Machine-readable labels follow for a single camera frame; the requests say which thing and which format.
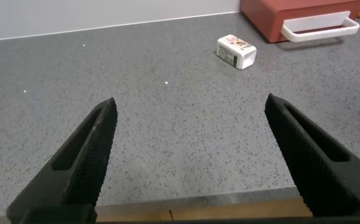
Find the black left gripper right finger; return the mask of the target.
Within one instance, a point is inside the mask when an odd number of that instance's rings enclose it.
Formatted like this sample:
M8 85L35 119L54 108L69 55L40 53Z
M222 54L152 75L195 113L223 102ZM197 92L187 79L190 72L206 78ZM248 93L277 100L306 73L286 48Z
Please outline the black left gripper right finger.
M264 112L312 214L360 216L360 158L283 98L269 94Z

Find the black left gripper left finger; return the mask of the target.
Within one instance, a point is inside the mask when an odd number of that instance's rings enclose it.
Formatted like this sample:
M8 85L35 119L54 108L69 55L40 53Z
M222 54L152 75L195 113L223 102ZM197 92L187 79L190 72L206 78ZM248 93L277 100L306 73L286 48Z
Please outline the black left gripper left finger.
M95 223L118 121L115 100L97 104L14 201L11 223Z

